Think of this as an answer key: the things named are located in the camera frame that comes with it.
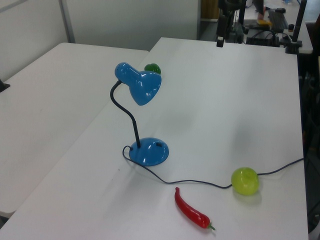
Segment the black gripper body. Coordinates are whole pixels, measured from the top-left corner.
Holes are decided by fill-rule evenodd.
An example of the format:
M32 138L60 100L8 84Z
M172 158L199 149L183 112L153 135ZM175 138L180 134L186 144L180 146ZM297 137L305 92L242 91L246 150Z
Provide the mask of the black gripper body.
M227 29L227 17L225 15L221 15L219 16L217 21L217 30L216 30L217 36L221 38L225 38L226 29Z

